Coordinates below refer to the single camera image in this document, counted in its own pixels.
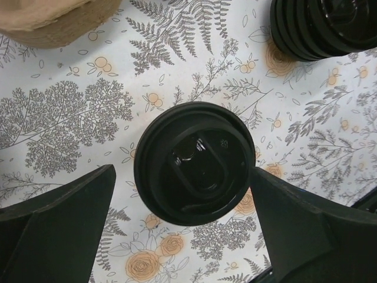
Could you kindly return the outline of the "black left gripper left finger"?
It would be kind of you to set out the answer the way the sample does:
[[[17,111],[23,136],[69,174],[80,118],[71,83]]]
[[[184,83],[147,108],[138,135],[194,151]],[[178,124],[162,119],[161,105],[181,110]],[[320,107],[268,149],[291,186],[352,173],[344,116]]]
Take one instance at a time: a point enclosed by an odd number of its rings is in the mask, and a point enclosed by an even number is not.
[[[108,164],[1,209],[1,282],[88,282],[115,186]]]

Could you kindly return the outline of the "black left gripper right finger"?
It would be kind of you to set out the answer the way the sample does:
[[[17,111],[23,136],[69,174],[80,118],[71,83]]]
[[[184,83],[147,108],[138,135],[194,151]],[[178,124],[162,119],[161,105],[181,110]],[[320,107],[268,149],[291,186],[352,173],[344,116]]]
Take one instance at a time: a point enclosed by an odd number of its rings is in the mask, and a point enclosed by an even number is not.
[[[276,282],[376,282],[376,190],[351,207],[255,167],[251,185]]]

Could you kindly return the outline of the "black plastic cup lid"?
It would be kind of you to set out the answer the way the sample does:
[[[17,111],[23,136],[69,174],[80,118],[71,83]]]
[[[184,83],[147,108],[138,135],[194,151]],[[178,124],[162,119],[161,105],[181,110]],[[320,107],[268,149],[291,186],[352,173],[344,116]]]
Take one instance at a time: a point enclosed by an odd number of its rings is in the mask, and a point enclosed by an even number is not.
[[[142,134],[134,181],[159,218],[199,226],[241,201],[255,163],[251,134],[233,112],[208,102],[183,103],[156,117]]]

